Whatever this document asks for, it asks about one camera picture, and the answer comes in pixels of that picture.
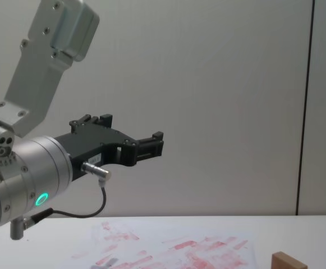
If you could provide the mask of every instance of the gray wall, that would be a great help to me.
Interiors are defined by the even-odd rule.
[[[326,214],[326,1],[317,1],[307,95],[300,214]]]
[[[107,216],[294,214],[311,0],[91,0],[100,26],[29,137],[89,113],[163,157],[108,166]],[[38,0],[0,1],[0,100]],[[50,206],[99,207],[94,177]]]

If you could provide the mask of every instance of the wooden block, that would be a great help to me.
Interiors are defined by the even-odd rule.
[[[273,254],[271,269],[307,269],[307,265],[283,252]]]

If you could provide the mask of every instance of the cable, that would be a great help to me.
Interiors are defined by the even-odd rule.
[[[53,210],[53,214],[61,214],[64,216],[68,216],[68,217],[76,217],[78,219],[86,219],[88,217],[95,217],[97,214],[101,213],[103,211],[103,209],[105,208],[105,204],[107,203],[107,194],[105,192],[105,188],[102,188],[102,194],[103,194],[103,204],[100,207],[100,209],[98,209],[97,211],[95,211],[92,214],[88,214],[88,215],[76,215],[76,214],[72,214],[72,213],[68,213],[68,212],[64,212],[64,211],[59,211],[59,210]]]

